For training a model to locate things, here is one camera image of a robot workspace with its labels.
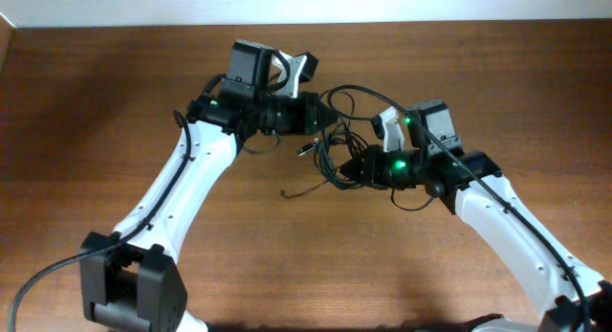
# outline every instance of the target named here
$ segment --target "white backdrop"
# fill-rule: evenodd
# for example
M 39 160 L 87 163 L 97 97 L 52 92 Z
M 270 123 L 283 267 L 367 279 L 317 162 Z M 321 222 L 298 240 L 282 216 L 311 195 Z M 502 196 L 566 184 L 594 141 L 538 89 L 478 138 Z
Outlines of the white backdrop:
M 16 27 L 612 17 L 612 0 L 0 0 Z

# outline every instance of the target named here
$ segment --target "green led indicator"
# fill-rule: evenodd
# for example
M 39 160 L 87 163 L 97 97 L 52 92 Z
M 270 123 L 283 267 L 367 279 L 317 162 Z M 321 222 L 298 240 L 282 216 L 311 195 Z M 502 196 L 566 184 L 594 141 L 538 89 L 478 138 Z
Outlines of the green led indicator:
M 395 163 L 395 169 L 405 168 L 405 161 L 398 161 Z

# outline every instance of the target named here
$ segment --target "green light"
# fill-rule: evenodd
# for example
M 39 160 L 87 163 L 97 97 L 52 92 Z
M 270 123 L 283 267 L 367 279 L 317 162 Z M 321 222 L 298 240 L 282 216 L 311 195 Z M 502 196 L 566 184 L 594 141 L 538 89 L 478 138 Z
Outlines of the green light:
M 406 164 L 405 161 L 398 161 L 395 163 L 395 169 L 402 169 L 405 168 Z

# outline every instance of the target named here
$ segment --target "cable connector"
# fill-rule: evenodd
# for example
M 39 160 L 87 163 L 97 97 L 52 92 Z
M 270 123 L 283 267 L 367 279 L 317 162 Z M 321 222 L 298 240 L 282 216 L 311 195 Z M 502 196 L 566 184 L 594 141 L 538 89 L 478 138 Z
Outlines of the cable connector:
M 304 156 L 306 154 L 308 154 L 309 152 L 315 150 L 315 147 L 317 146 L 317 144 L 320 141 L 318 140 L 318 138 L 315 138 L 311 143 L 308 143 L 304 146 L 302 146 L 298 151 L 297 151 L 297 156 Z

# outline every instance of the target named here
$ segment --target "wooden table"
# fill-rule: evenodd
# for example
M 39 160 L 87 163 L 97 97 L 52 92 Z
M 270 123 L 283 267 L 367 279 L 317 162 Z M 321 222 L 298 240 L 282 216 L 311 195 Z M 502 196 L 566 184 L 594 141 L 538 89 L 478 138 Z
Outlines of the wooden table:
M 443 98 L 464 148 L 486 151 L 553 234 L 612 278 L 611 21 L 18 30 L 0 80 L 2 326 L 29 276 L 137 204 L 179 137 L 172 109 L 227 70 L 236 38 L 315 54 L 302 89 L 356 83 L 406 106 Z M 359 115 L 385 108 L 356 97 Z M 356 130 L 373 141 L 367 124 Z M 410 214 L 388 191 L 331 186 L 281 198 L 321 181 L 295 155 L 309 140 L 241 153 L 214 186 L 179 263 L 191 312 L 270 326 L 491 312 L 537 323 L 503 263 L 440 202 Z M 398 197 L 425 199 L 422 189 Z M 105 330 L 82 317 L 77 266 L 34 287 L 18 327 Z

